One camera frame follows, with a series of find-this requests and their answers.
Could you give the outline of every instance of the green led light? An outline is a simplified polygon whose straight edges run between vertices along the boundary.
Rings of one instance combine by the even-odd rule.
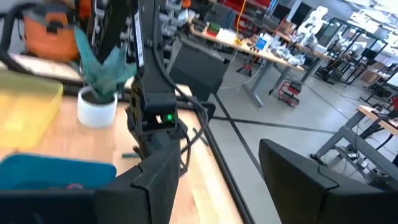
[[[172,114],[168,114],[168,115],[166,116],[166,120],[167,120],[167,121],[173,121],[173,115],[172,115]]]

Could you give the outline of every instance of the blue container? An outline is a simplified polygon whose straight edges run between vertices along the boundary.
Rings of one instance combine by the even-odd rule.
[[[14,154],[0,163],[0,190],[97,189],[115,177],[115,166],[100,162]]]

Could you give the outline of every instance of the desk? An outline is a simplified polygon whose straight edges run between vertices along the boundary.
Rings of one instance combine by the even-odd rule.
[[[59,63],[19,55],[14,57],[26,67],[49,77],[51,74],[63,78],[78,77],[73,69]],[[35,66],[29,62],[41,63]],[[188,88],[182,90],[190,95]],[[24,152],[109,162],[116,166],[119,175],[140,161],[121,157],[123,153],[132,152],[132,147],[137,145],[127,130],[126,106],[118,104],[111,127],[90,129],[76,118],[76,98],[64,96],[59,112],[43,138],[35,147],[24,149]],[[200,129],[196,114],[179,110],[178,116],[188,126],[188,135],[192,138],[195,135],[193,128]],[[18,150],[1,148],[0,157]],[[215,156],[200,140],[192,146],[188,172],[180,178],[170,223],[242,223]]]
[[[356,149],[362,153],[367,159],[369,159],[376,167],[378,167],[383,173],[387,174],[389,177],[398,181],[398,167],[393,163],[388,161],[382,154],[375,150],[369,143],[364,139],[359,137],[352,128],[357,126],[358,123],[365,117],[376,121],[378,117],[372,114],[373,108],[368,106],[358,106],[357,113],[347,121],[347,123],[342,126],[338,132],[336,132],[318,151],[316,154],[312,154],[311,158],[319,160],[324,156],[329,150],[336,149],[339,153],[344,156],[348,162],[358,170],[367,181],[372,181],[373,178],[367,179],[368,174],[364,173],[363,168],[361,168],[357,163],[347,158],[347,152],[343,151],[340,147],[336,147],[335,144],[341,139],[345,138],[352,146],[356,145]],[[389,131],[394,136],[398,136],[398,122],[391,120],[391,124],[380,121],[379,125],[383,127],[386,131]]]
[[[291,69],[299,70],[299,71],[304,71],[304,68],[301,66],[293,66],[287,63],[284,59],[281,59],[279,57],[276,57],[273,53],[270,53],[266,50],[260,51],[260,52],[254,52],[250,50],[250,47],[247,45],[248,40],[243,40],[242,45],[235,44],[234,40],[225,40],[222,39],[221,37],[215,37],[212,35],[207,34],[207,27],[203,32],[199,32],[193,28],[193,25],[190,26],[190,32],[198,37],[201,37],[206,40],[211,40],[213,42],[217,42],[219,44],[223,44],[228,47],[232,47],[236,49],[237,51],[240,52],[245,52],[247,54],[251,54],[255,57],[262,58],[264,60],[267,60],[267,63],[265,64],[264,68],[262,69],[263,71],[259,74],[259,77],[256,79],[254,82],[253,86],[250,88],[247,85],[243,85],[244,89],[248,93],[248,95],[251,97],[252,101],[255,102],[258,106],[264,106],[263,102],[261,99],[258,97],[257,94],[262,92],[264,90],[264,86],[267,83],[267,80],[265,79],[265,75],[269,72],[269,70],[273,67],[275,63],[280,64],[285,67],[284,71],[280,75],[279,79],[276,81],[274,86],[272,87],[272,92],[273,90],[276,90],[278,86],[284,81],[286,76],[289,74]]]

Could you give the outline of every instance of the green plant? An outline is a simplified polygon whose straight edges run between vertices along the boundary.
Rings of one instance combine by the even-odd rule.
[[[80,67],[73,67],[92,89],[92,94],[99,103],[114,100],[114,94],[120,92],[128,79],[137,73],[135,63],[126,63],[127,46],[115,47],[108,58],[101,64],[95,57],[86,34],[75,27],[75,39],[81,58]]]

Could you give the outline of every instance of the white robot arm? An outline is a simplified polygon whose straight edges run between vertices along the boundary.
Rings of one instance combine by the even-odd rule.
[[[354,42],[351,47],[352,51],[357,51],[366,48],[366,42]]]
[[[304,21],[297,29],[297,33],[317,34],[322,28],[322,17],[328,13],[328,9],[319,6],[317,10],[311,12],[310,17]]]

